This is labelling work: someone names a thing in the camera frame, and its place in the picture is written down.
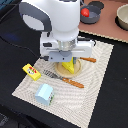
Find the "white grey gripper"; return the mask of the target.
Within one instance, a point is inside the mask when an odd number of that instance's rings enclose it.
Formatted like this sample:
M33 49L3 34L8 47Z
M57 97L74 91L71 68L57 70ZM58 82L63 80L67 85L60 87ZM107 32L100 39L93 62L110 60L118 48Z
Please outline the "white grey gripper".
M94 46L95 42L88 38L63 42L54 39L51 33L42 33L40 38L41 58L50 62L69 62L73 57L88 58Z

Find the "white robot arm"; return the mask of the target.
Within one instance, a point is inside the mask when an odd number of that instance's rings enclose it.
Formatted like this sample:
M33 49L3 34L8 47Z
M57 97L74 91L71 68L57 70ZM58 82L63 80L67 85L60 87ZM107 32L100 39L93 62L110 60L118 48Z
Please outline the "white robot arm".
M22 0L19 12L27 26L41 32L42 59L69 62L91 56L94 42L78 37L80 0Z

